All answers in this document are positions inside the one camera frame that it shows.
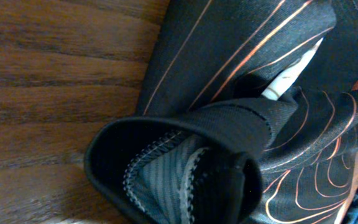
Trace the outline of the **black orange-patterned jersey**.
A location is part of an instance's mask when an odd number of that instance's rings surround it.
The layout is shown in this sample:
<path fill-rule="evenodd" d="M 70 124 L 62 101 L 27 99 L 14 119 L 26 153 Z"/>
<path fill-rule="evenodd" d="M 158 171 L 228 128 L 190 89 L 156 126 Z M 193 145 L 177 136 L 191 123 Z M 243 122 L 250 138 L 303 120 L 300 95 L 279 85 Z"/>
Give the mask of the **black orange-patterned jersey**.
<path fill-rule="evenodd" d="M 334 223 L 357 151 L 358 1 L 171 1 L 84 163 L 134 223 Z"/>

